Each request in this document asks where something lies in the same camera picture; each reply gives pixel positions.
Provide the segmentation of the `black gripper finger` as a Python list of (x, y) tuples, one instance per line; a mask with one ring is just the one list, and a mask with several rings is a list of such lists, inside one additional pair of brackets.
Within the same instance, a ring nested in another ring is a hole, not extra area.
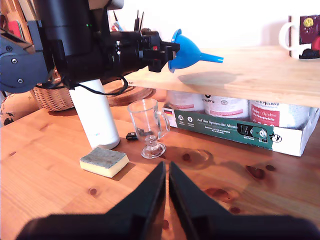
[(161, 41), (160, 49), (162, 51), (178, 52), (180, 50), (180, 44), (175, 42)]
[(169, 196), (188, 240), (231, 240), (231, 214), (210, 198), (178, 167), (169, 164)]
[(165, 200), (166, 166), (161, 161), (132, 193), (106, 213), (106, 239), (161, 239)]
[(148, 70), (150, 72), (160, 73), (162, 68), (168, 61), (173, 60), (176, 57), (176, 52), (169, 51), (148, 51), (147, 52), (147, 60)]

